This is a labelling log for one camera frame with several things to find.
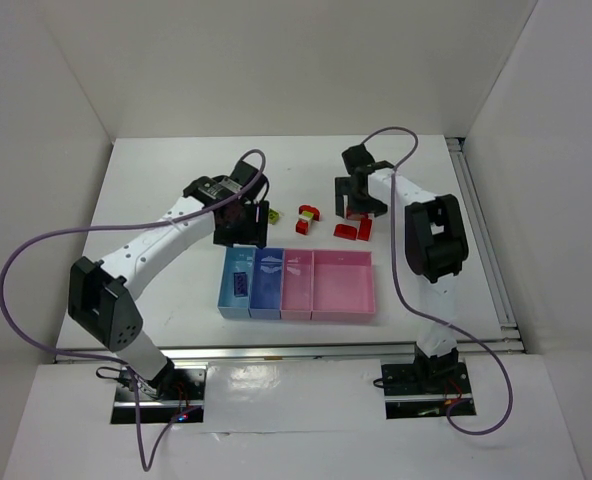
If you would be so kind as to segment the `red rounded lego brick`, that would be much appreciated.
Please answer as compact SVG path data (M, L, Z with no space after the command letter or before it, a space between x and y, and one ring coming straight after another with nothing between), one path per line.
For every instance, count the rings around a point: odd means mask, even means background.
M367 219L368 217L369 217L368 213L355 212L355 211L352 211L351 209L347 209L346 213L345 213L345 219L350 220L350 221L360 222L363 219Z

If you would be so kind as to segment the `red rectangular lego brick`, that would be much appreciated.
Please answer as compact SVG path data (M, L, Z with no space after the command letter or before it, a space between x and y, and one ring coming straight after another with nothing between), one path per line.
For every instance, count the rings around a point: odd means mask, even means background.
M371 238L373 221L369 217L362 218L359 224L357 239L360 241L369 241Z

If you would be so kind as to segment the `red curved lego brick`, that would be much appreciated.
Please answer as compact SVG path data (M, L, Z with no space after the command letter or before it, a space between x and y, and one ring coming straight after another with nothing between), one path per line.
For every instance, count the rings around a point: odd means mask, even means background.
M353 225L337 224L333 235L337 238L355 241L358 236L358 229Z

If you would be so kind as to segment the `purple lego brick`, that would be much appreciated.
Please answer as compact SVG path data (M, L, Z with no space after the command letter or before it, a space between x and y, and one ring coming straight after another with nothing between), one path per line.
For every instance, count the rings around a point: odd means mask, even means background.
M249 279L246 272L234 272L232 274L232 293L235 298L243 298L249 295Z

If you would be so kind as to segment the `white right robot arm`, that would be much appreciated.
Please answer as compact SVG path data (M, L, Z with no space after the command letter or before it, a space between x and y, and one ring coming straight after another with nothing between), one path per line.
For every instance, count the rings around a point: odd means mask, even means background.
M363 144L349 147L341 157L347 175L334 180L336 212L389 214L392 221L402 222L390 239L396 249L404 250L406 263L416 275L420 303L416 310L438 319L421 323L412 371L384 377L377 385L394 390L415 383L435 392L455 377L458 367L457 341L449 326L456 319L457 276L469 256L459 201L396 173L393 164L375 160Z

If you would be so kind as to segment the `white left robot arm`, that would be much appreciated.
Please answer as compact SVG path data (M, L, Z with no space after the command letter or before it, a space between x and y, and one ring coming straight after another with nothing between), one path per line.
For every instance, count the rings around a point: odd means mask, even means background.
M267 244L269 181L239 160L228 175L190 183L150 228L120 249L70 269L68 315L126 363L157 394L178 381L175 366L144 330L136 305L147 286L196 242L263 248Z

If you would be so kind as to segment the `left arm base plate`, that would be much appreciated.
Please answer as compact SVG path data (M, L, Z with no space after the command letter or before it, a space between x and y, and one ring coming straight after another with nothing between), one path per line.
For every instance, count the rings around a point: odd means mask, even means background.
M127 371L99 367L96 376L111 380L116 386L110 423L133 425L136 420L136 402L131 377ZM179 368L171 384L162 392L138 380L141 422L166 424L173 416L178 415L177 423L202 423L206 380L207 367L198 365Z

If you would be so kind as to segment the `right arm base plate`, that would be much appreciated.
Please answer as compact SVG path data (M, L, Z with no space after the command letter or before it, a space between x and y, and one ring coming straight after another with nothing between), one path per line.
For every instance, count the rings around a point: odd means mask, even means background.
M475 416L476 407L468 370L460 362L454 372L421 380L412 364L383 364L381 377L372 381L384 394L388 420Z

